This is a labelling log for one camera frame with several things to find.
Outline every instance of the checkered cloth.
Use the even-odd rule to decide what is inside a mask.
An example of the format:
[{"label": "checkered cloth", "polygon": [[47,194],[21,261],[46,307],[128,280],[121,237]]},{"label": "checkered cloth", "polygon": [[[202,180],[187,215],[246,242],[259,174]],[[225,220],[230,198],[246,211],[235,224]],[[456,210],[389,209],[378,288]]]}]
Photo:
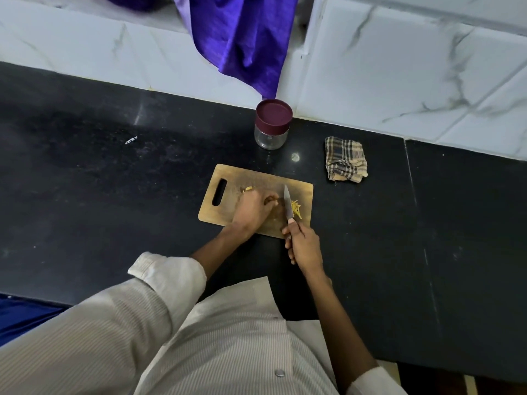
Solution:
[{"label": "checkered cloth", "polygon": [[366,172],[362,144],[338,137],[326,138],[326,170],[330,180],[351,180],[360,183]]}]

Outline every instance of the hand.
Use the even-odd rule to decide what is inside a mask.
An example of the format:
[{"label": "hand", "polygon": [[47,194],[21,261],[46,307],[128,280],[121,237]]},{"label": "hand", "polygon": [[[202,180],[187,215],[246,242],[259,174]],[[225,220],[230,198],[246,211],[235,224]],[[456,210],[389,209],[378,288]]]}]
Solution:
[{"label": "hand", "polygon": [[289,219],[289,225],[282,230],[283,235],[290,234],[286,238],[287,254],[291,263],[298,263],[298,267],[304,276],[312,274],[323,274],[322,252],[320,252],[320,238],[312,228],[294,219]]},{"label": "hand", "polygon": [[246,239],[249,239],[278,205],[278,198],[274,191],[260,188],[244,192],[236,205],[231,225],[241,230]]}]

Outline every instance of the cutting board handle hole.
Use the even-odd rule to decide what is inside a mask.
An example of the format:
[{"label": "cutting board handle hole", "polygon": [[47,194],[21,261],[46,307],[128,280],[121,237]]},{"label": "cutting board handle hole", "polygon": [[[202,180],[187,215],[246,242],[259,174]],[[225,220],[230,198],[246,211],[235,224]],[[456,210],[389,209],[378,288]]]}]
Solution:
[{"label": "cutting board handle hole", "polygon": [[218,187],[214,193],[214,198],[212,198],[212,205],[218,206],[221,204],[221,199],[223,198],[223,193],[225,192],[225,187],[227,187],[227,180],[221,179],[218,182]]}]

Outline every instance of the person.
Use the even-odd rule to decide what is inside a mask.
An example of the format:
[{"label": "person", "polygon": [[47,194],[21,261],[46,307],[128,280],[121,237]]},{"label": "person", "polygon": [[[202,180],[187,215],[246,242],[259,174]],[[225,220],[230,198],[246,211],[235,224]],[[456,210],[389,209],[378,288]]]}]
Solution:
[{"label": "person", "polygon": [[319,238],[291,219],[286,248],[319,320],[285,321],[267,278],[207,279],[278,204],[245,192],[232,223],[190,258],[143,253],[134,276],[0,348],[0,394],[405,394],[377,365],[327,278]]}]

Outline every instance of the knife blade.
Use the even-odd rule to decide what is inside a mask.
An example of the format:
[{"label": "knife blade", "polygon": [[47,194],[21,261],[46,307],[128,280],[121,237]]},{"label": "knife blade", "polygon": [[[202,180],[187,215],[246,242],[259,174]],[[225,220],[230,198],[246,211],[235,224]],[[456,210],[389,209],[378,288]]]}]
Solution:
[{"label": "knife blade", "polygon": [[286,207],[286,219],[293,218],[293,208],[291,207],[291,196],[289,195],[289,189],[287,185],[284,186],[284,203]]}]

